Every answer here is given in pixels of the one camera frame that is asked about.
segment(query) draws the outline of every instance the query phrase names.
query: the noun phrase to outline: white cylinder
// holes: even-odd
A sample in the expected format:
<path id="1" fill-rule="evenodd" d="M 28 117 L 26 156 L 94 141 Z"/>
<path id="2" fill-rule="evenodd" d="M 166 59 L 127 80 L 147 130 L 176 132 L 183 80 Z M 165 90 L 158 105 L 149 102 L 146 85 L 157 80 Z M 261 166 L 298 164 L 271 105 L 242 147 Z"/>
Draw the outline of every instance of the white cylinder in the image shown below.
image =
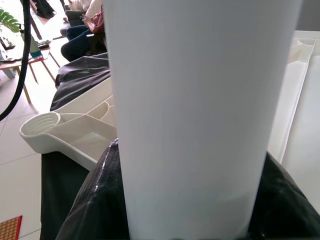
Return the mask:
<path id="1" fill-rule="evenodd" d="M 105 0 L 132 239 L 250 222 L 300 0 Z"/>

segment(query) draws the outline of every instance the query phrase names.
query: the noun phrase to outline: jeans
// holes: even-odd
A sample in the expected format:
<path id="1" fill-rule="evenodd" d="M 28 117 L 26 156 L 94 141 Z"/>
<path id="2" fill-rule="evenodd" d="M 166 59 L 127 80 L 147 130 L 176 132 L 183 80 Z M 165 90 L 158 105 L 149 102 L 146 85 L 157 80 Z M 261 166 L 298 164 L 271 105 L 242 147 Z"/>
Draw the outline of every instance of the jeans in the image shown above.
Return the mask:
<path id="1" fill-rule="evenodd" d="M 70 27 L 66 32 L 69 42 L 61 47 L 62 55 L 70 62 L 81 58 L 90 49 L 88 34 L 92 34 L 85 25 Z"/>

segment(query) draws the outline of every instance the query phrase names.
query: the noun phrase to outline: black cable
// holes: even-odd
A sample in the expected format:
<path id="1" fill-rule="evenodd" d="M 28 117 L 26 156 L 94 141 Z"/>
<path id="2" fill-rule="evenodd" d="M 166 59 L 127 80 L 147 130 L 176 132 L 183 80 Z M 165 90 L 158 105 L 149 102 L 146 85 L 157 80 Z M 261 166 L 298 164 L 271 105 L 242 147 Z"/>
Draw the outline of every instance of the black cable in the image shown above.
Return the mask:
<path id="1" fill-rule="evenodd" d="M 31 27 L 30 27 L 30 0 L 23 0 L 22 1 L 23 7 L 23 20 L 24 20 L 24 48 L 23 48 L 23 55 L 21 61 L 21 71 L 18 80 L 18 84 L 16 86 L 15 93 L 11 102 L 9 103 L 8 107 L 0 114 L 0 121 L 3 120 L 9 113 L 14 109 L 16 106 L 22 90 L 24 88 L 27 68 L 28 68 L 28 61 L 29 61 L 29 51 L 30 51 L 30 44 L 31 44 Z"/>

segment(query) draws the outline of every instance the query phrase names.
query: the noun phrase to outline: orange mat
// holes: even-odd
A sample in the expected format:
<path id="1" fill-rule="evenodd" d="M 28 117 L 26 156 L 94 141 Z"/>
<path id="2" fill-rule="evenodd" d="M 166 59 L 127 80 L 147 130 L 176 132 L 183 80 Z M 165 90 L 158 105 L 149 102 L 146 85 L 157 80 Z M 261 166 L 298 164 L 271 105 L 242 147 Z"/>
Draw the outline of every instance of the orange mat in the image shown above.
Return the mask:
<path id="1" fill-rule="evenodd" d="M 18 240 L 22 216 L 0 223 L 0 240 Z"/>

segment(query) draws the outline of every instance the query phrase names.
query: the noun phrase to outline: wooden table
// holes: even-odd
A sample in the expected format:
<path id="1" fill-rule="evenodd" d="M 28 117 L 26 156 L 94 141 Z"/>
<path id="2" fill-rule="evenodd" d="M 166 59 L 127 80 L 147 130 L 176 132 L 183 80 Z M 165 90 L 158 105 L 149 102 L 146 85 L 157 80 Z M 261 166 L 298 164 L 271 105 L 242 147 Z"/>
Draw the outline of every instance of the wooden table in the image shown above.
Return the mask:
<path id="1" fill-rule="evenodd" d="M 56 59 L 54 58 L 54 56 L 52 56 L 52 54 L 50 53 L 50 47 L 46 48 L 46 49 L 42 49 L 41 50 L 42 56 L 41 57 L 37 57 L 37 58 L 32 58 L 28 61 L 28 65 L 30 67 L 32 76 L 35 80 L 36 83 L 38 83 L 37 77 L 35 75 L 34 69 L 32 68 L 31 64 L 34 64 L 36 62 L 41 62 L 44 66 L 44 68 L 46 69 L 46 71 L 48 72 L 48 74 L 50 75 L 50 77 L 52 78 L 52 80 L 55 82 L 55 77 L 52 75 L 52 73 L 50 72 L 49 68 L 47 67 L 46 63 L 44 62 L 44 60 L 46 60 L 49 56 L 54 60 L 55 64 L 60 68 L 59 63 L 56 61 Z M 17 71 L 18 75 L 20 76 L 20 66 L 21 66 L 21 61 L 15 61 L 15 62 L 11 62 L 11 63 L 3 63 L 0 65 L 0 70 L 5 70 L 5 69 L 14 69 Z M 30 100 L 30 96 L 28 93 L 28 90 L 26 88 L 26 85 L 23 85 L 23 90 L 26 96 L 26 99 L 28 101 L 28 103 L 31 103 Z"/>

